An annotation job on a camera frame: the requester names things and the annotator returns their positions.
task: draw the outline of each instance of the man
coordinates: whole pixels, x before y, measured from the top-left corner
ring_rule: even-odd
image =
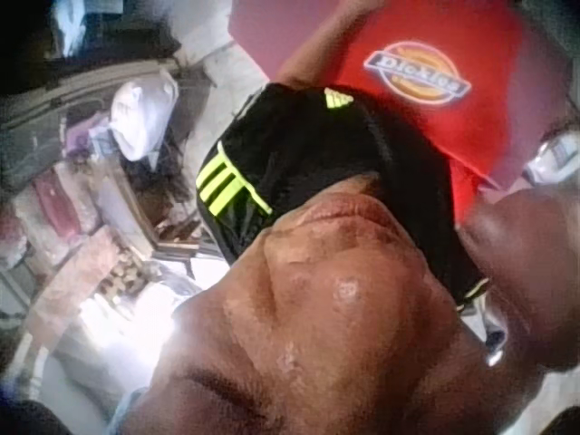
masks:
[[[210,152],[199,204],[233,265],[175,313],[122,433],[497,433],[578,363],[570,197],[481,205],[461,231],[498,353],[457,315],[483,275],[445,160],[364,94],[313,89],[381,5],[342,2]]]

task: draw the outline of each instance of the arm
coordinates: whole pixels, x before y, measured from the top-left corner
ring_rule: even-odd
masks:
[[[282,65],[275,82],[297,90],[318,84],[348,33],[383,5],[384,0],[342,0],[333,14]]]

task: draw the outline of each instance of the dickies logo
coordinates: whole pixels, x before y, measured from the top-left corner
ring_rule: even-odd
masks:
[[[471,89],[449,57],[424,43],[394,43],[371,54],[364,67],[377,73],[393,92],[421,104],[459,100]]]

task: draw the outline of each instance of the neon green stripes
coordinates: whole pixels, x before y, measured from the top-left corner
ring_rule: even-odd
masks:
[[[225,168],[219,174],[217,174],[217,176],[212,179],[199,194],[201,200],[206,202],[211,194],[214,193],[224,181],[226,181],[226,178],[229,177],[231,173],[232,171],[229,170],[229,168]]]
[[[252,199],[257,203],[257,205],[260,208],[262,208],[267,213],[267,215],[271,215],[272,209],[270,208],[270,206],[268,206],[266,202],[260,198],[256,190],[254,189],[254,186],[248,183],[244,178],[244,176],[239,172],[239,170],[237,170],[237,168],[232,164],[232,162],[229,160],[226,153],[224,152],[224,145],[221,142],[217,145],[217,150],[219,151],[219,154],[224,158],[227,168],[232,171],[232,173],[236,176],[236,178],[239,179],[244,184],[244,187],[247,189],[247,191],[250,192]]]
[[[224,187],[226,180],[234,176],[229,183]],[[224,146],[221,142],[217,144],[217,155],[199,172],[196,180],[198,189],[204,184],[207,185],[200,191],[199,198],[209,207],[209,212],[217,217],[219,213],[229,204],[232,199],[242,190],[246,189],[254,202],[264,210],[268,215],[272,214],[272,209],[266,202],[260,198],[256,189],[240,173],[234,166],[229,157],[224,152]],[[212,199],[208,204],[210,197],[219,193],[215,199]]]
[[[488,282],[489,282],[489,278],[484,278],[481,281],[479,281],[476,284],[476,286],[473,287],[473,289],[465,295],[465,299],[467,299],[467,300],[471,299],[473,296],[475,296],[477,293],[479,293],[479,291],[481,290],[481,287],[483,287]]]
[[[328,88],[324,89],[324,94],[326,95],[326,107],[328,109],[340,109],[354,101],[354,98],[350,95],[345,95]]]
[[[198,179],[196,180],[196,186],[198,189],[203,183],[206,182],[211,174],[213,174],[216,169],[219,168],[219,165],[221,165],[223,162],[224,158],[220,154],[209,161],[209,163],[201,170],[201,172],[199,172]]]
[[[231,201],[241,189],[244,188],[244,184],[239,179],[233,179],[226,188],[222,190],[219,196],[214,202],[211,203],[209,207],[209,212],[217,216],[221,210],[223,210],[229,201]]]

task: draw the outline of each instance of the red shirt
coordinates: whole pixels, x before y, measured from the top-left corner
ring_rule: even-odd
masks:
[[[281,62],[335,1],[240,0],[230,32]],[[503,0],[391,0],[346,45],[331,82],[385,99],[451,157],[460,220],[481,178],[506,188],[565,111],[570,62]]]

